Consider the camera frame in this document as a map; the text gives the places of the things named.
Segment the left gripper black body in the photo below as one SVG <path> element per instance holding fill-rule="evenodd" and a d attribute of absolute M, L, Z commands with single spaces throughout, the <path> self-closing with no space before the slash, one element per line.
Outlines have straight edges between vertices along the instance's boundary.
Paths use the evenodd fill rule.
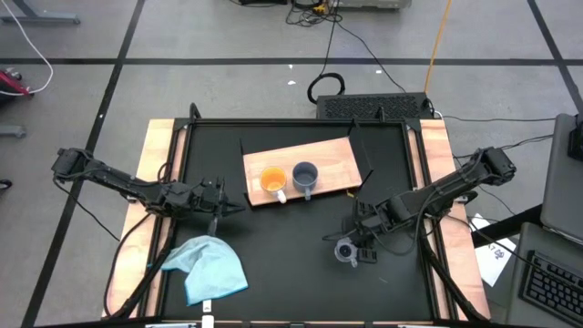
<path fill-rule="evenodd" d="M 217 178 L 215 182 L 202 179 L 199 183 L 201 192 L 195 197 L 193 211 L 197 213 L 212 214 L 214 217 L 222 218 L 224 216 L 225 180 Z"/>

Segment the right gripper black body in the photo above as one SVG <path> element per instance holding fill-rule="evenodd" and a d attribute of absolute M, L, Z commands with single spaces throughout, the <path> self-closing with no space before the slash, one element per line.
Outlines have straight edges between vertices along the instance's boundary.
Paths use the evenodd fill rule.
<path fill-rule="evenodd" d="M 371 248 L 375 236 L 387 232 L 384 213 L 372 204 L 355 202 L 351 214 L 343 219 L 343 235 L 359 231 L 359 248 Z"/>

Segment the grey laptop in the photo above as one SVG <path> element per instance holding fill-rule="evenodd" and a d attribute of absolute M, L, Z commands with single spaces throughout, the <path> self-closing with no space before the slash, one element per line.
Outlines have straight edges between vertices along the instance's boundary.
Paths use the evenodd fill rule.
<path fill-rule="evenodd" d="M 553 231 L 583 243 L 583 161 L 568 155 L 577 117 L 559 114 L 549 155 L 541 221 Z"/>

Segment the black box on laptop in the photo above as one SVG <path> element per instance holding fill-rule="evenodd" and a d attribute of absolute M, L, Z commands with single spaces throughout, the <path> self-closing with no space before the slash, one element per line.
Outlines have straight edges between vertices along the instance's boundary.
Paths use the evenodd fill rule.
<path fill-rule="evenodd" d="M 583 162 L 583 114 L 575 116 L 576 126 L 568 134 L 568 156 Z"/>

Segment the orange and white mug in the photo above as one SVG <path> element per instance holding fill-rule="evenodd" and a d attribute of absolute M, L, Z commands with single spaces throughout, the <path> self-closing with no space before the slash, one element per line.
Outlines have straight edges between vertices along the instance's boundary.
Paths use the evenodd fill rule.
<path fill-rule="evenodd" d="M 287 202 L 287 197 L 284 192 L 287 178 L 282 168 L 266 168 L 260 175 L 260 184 L 266 192 L 274 196 L 280 203 Z"/>

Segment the white paper sheet with writing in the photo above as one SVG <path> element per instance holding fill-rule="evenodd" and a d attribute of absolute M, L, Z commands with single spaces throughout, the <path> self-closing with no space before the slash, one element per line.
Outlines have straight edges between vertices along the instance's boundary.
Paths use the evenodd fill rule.
<path fill-rule="evenodd" d="M 512 257 L 510 252 L 514 251 L 516 247 L 517 245 L 509 238 L 504 238 L 497 243 L 475 248 L 481 278 L 487 285 L 495 286 L 497 279 Z"/>

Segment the black aluminium table frame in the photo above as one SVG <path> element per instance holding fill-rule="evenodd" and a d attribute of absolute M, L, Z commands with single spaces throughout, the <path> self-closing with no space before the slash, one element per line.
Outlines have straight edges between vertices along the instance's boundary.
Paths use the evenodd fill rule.
<path fill-rule="evenodd" d="M 398 122 L 360 123 L 374 172 L 363 196 L 379 200 L 415 184 L 431 182 L 454 169 L 445 126 L 423 120 L 411 128 Z M 223 177 L 228 195 L 243 201 L 239 138 L 244 153 L 339 138 L 346 120 L 184 118 L 148 124 L 137 174 L 156 178 L 175 157 L 174 175 L 197 180 Z M 364 177 L 368 167 L 354 140 Z M 461 318 L 462 311 L 420 251 L 403 257 L 380 251 L 376 264 L 352 268 L 338 262 L 322 240 L 351 208 L 344 191 L 281 206 L 246 210 L 220 227 L 239 254 L 249 281 L 245 291 L 218 299 L 212 312 L 218 326 L 381 326 Z"/>

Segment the red device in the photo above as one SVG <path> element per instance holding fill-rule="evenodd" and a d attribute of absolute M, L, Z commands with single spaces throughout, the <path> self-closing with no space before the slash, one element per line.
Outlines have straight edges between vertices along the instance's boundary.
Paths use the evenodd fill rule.
<path fill-rule="evenodd" d="M 0 67 L 0 101 L 30 96 L 29 88 L 22 83 L 22 75 L 12 67 Z"/>

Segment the light blue cloth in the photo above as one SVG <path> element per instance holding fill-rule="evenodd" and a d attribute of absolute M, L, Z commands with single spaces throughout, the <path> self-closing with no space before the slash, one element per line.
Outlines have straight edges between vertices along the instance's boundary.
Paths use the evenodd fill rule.
<path fill-rule="evenodd" d="M 188 306 L 249 287 L 237 253 L 227 242 L 209 235 L 191 238 L 171 250 L 160 269 L 187 274 L 183 285 Z"/>

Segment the black floor beam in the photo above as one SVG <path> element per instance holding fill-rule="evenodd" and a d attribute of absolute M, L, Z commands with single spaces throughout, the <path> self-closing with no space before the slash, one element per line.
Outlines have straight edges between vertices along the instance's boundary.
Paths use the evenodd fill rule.
<path fill-rule="evenodd" d="M 539 204 L 510 218 L 473 231 L 471 236 L 474 248 L 479 248 L 489 244 L 490 241 L 487 238 L 490 238 L 493 241 L 498 241 L 517 235 L 520 232 L 523 223 L 533 223 L 537 226 L 541 226 L 541 211 L 542 205 Z"/>

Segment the black shelf end frame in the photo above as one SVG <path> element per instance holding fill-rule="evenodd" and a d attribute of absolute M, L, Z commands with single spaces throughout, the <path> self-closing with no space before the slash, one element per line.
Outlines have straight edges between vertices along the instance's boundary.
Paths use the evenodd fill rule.
<path fill-rule="evenodd" d="M 370 161 L 370 157 L 368 155 L 366 146 L 365 146 L 365 142 L 364 142 L 364 138 L 363 138 L 363 132 L 361 129 L 361 126 L 358 122 L 358 120 L 356 118 L 352 118 L 351 120 L 351 124 L 350 127 L 348 129 L 347 132 L 347 137 L 349 138 L 349 141 L 352 142 L 352 139 L 355 139 L 357 141 L 357 144 L 361 147 L 362 150 L 362 155 L 361 158 L 364 159 L 364 163 L 366 164 L 366 166 L 368 167 L 368 171 L 365 174 L 365 176 L 362 178 L 362 182 L 361 184 L 352 190 L 347 190 L 346 194 L 353 198 L 353 199 L 357 199 L 359 196 L 360 191 L 362 190 L 363 186 L 366 184 L 366 182 L 368 181 L 368 179 L 371 177 L 371 175 L 374 172 L 374 167 L 371 164 Z"/>
<path fill-rule="evenodd" d="M 242 139 L 239 138 L 239 147 L 240 147 L 240 167 L 241 167 L 241 181 L 242 181 L 242 194 L 244 199 L 247 202 L 247 206 L 250 208 L 251 207 L 251 201 L 249 198 L 249 192 L 248 192 L 248 187 L 247 187 L 247 179 L 246 179 L 246 169 L 245 169 L 245 162 L 244 162 L 244 147 L 243 147 L 243 142 Z"/>

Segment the black keyboard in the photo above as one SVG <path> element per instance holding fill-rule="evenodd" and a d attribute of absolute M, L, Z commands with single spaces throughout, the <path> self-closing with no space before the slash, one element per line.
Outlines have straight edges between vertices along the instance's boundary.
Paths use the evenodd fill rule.
<path fill-rule="evenodd" d="M 563 322 L 583 328 L 583 271 L 538 251 L 529 251 L 527 261 L 518 296 Z"/>

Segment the silver white upright bracket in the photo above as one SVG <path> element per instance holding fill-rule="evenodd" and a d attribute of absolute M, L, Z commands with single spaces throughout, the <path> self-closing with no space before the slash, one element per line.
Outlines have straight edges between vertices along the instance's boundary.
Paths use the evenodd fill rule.
<path fill-rule="evenodd" d="M 212 314 L 212 300 L 202 302 L 202 311 L 201 328 L 214 328 L 215 320 Z"/>

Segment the grey mug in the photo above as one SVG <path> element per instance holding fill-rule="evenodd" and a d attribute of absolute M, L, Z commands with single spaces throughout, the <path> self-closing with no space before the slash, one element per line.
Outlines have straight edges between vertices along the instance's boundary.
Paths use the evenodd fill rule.
<path fill-rule="evenodd" d="M 292 170 L 293 187 L 300 192 L 306 200 L 312 198 L 318 179 L 318 169 L 308 161 L 299 162 Z"/>

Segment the silver device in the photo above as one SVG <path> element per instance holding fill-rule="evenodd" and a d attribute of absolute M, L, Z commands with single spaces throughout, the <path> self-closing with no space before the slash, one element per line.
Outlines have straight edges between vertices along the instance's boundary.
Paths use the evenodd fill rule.
<path fill-rule="evenodd" d="M 335 0 L 335 2 L 343 8 L 400 10 L 410 7 L 413 0 Z"/>

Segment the clear glass cup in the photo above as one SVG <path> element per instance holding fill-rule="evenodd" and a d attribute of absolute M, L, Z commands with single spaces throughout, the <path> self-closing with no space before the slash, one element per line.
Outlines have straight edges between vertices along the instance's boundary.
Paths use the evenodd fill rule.
<path fill-rule="evenodd" d="M 350 263 L 353 268 L 358 266 L 358 249 L 354 246 L 350 238 L 342 238 L 336 242 L 334 247 L 336 259 L 343 263 Z"/>

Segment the light wooden shelf board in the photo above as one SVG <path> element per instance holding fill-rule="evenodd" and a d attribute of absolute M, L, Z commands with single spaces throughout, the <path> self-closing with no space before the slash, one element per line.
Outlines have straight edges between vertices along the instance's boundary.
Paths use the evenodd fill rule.
<path fill-rule="evenodd" d="M 328 139 L 287 148 L 265 150 L 242 156 L 247 194 L 252 206 L 279 202 L 276 192 L 261 186 L 261 174 L 268 168 L 282 169 L 286 176 L 283 193 L 287 200 L 303 198 L 293 187 L 292 170 L 300 162 L 315 165 L 318 178 L 315 195 L 360 187 L 363 178 L 348 137 Z"/>

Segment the grey desk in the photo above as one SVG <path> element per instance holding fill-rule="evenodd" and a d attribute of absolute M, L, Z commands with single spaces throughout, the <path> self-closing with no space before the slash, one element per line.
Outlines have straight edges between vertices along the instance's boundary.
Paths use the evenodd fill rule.
<path fill-rule="evenodd" d="M 546 231 L 537 225 L 525 223 L 520 232 L 518 258 L 512 277 L 506 323 L 545 328 L 577 328 L 577 326 L 563 322 L 552 314 L 523 301 L 518 296 L 520 280 L 528 264 L 527 253 L 529 251 L 538 251 L 573 269 L 583 271 L 583 246 L 556 233 Z"/>

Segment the black perforated computer case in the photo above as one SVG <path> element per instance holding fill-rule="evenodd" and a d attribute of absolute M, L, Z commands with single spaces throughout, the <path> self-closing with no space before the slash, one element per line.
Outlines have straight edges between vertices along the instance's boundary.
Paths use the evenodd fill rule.
<path fill-rule="evenodd" d="M 351 119 L 353 117 L 387 120 L 433 118 L 425 93 L 389 93 L 319 96 L 317 118 Z"/>

